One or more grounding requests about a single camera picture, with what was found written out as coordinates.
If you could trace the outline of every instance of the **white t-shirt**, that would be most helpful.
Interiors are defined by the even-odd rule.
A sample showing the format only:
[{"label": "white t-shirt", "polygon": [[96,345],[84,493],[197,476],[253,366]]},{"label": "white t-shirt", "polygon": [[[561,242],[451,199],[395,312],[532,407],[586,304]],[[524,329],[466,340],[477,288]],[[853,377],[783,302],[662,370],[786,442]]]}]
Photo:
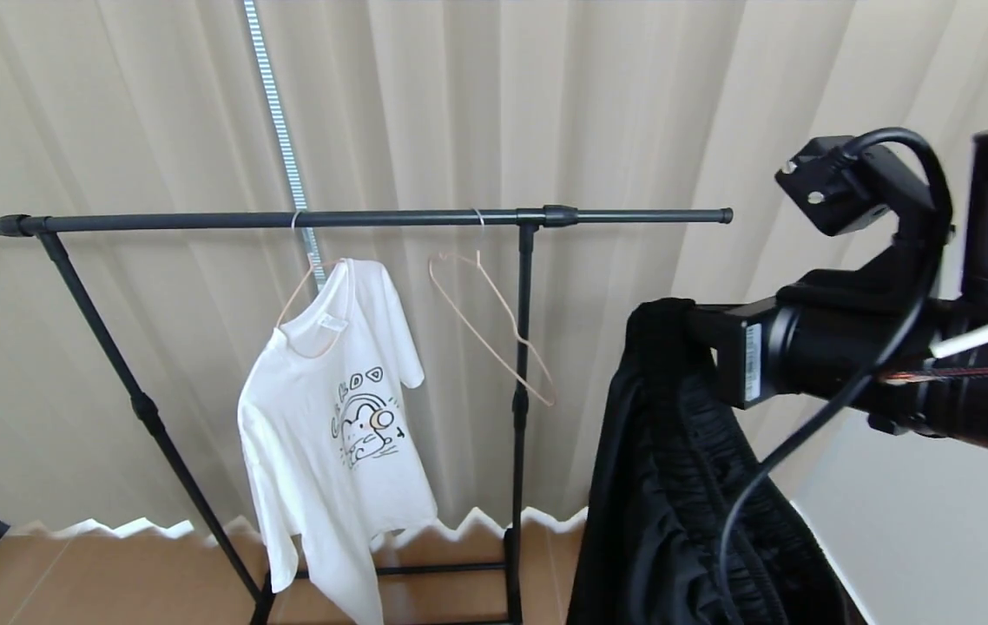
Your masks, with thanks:
[{"label": "white t-shirt", "polygon": [[240,395],[240,438],[274,592],[308,574],[358,625],[382,624],[370,542],[426,525],[436,503],[405,420],[424,380],[385,266],[343,260],[275,328]]}]

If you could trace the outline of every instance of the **white label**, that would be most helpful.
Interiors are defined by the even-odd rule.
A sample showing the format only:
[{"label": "white label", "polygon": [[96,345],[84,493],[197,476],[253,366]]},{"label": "white label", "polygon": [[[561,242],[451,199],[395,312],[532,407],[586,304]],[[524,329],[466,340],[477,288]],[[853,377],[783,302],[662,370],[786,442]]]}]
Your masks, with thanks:
[{"label": "white label", "polygon": [[745,328],[745,401],[761,395],[761,325]]},{"label": "white label", "polygon": [[344,328],[347,328],[347,321],[336,319],[332,315],[328,315],[327,312],[320,316],[320,324],[332,332],[343,332]]}]

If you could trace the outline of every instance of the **black garment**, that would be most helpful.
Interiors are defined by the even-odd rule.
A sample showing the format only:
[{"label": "black garment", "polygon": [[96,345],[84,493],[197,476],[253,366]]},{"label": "black garment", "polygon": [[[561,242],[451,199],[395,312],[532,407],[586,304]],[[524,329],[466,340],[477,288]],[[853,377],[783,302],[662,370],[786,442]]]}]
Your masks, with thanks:
[{"label": "black garment", "polygon": [[[717,535],[756,458],[711,394],[708,348],[684,337],[694,302],[629,317],[609,385],[590,510],[567,613],[574,625],[725,625]],[[769,480],[729,543],[729,586],[747,624],[844,621],[840,585],[811,531]]]}]

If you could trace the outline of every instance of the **clothes rack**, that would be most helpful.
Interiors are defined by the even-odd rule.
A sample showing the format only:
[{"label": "clothes rack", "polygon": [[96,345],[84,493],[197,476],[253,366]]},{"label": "clothes rack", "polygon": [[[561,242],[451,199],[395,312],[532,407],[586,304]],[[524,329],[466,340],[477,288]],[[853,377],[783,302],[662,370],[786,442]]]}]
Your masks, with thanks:
[{"label": "clothes rack", "polygon": [[[216,519],[208,500],[201,493],[193,474],[185,465],[173,440],[166,432],[163,420],[158,415],[157,404],[146,395],[120,348],[109,333],[108,326],[97,311],[88,290],[78,276],[69,254],[58,237],[60,233],[90,233],[90,231],[117,230],[197,230],[197,229],[242,229],[242,228],[348,228],[382,226],[517,226],[517,249],[519,253],[517,274],[517,332],[522,338],[529,337],[530,300],[532,299],[533,245],[539,228],[561,228],[576,224],[683,224],[687,222],[714,222],[728,224],[733,219],[733,211],[728,208],[716,210],[578,210],[567,206],[544,206],[542,208],[519,208],[515,210],[483,211],[482,216],[471,210],[396,210],[396,211],[339,211],[339,213],[298,213],[291,222],[290,213],[185,213],[185,214],[100,214],[100,216],[74,217],[32,217],[28,214],[7,214],[0,217],[0,236],[35,237],[43,245],[49,259],[57,266],[66,288],[81,309],[90,331],[100,344],[104,355],[120,377],[122,386],[128,392],[132,411],[144,424],[150,436],[158,444],[169,462],[181,487],[201,513],[205,525],[212,531],[216,542],[227,555],[228,561],[245,589],[255,601],[252,625],[267,622],[274,604],[274,593],[269,582],[269,572],[263,581],[256,582],[244,565],[243,559],[232,546],[223,527]],[[525,345],[517,344],[517,375],[527,379],[529,351]],[[506,593],[506,618],[499,620],[466,621],[438,625],[477,625],[505,624],[522,625],[521,589],[518,572],[521,562],[521,510],[525,466],[525,425],[529,416],[529,395],[524,386],[517,383],[514,389],[510,411],[513,412],[513,510],[511,524],[502,539],[504,559],[502,562],[469,562],[469,564],[446,564],[430,566],[379,567],[379,575],[422,575],[430,573],[463,573],[473,570],[504,570]],[[307,578],[302,570],[297,578]]]}]

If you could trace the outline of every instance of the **beige curtain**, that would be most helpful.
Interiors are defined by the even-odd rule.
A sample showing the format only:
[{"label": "beige curtain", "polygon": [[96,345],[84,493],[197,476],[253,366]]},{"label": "beige curtain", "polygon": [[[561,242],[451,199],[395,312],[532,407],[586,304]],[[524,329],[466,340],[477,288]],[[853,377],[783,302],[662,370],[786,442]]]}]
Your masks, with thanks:
[{"label": "beige curtain", "polygon": [[[772,174],[808,137],[917,129],[961,207],[970,134],[988,128],[979,0],[275,1],[260,20],[314,210],[735,209],[731,226],[539,234],[532,321],[560,404],[533,401],[525,493],[557,517],[586,502],[637,302],[752,300],[886,244],[891,222],[824,238],[785,201]],[[0,1],[0,214],[291,209],[240,3]],[[327,258],[384,262],[402,293],[427,370],[412,426],[444,522],[474,506],[506,522],[511,378],[436,299],[425,263],[482,245],[514,304],[515,230],[317,234]],[[302,273],[299,239],[64,240],[217,513],[249,517],[235,404]],[[471,273],[444,280],[509,359],[494,296]],[[781,398],[741,420],[767,452],[815,405]],[[784,467],[784,488],[823,444]],[[195,513],[42,249],[0,239],[0,517],[141,516]]]}]

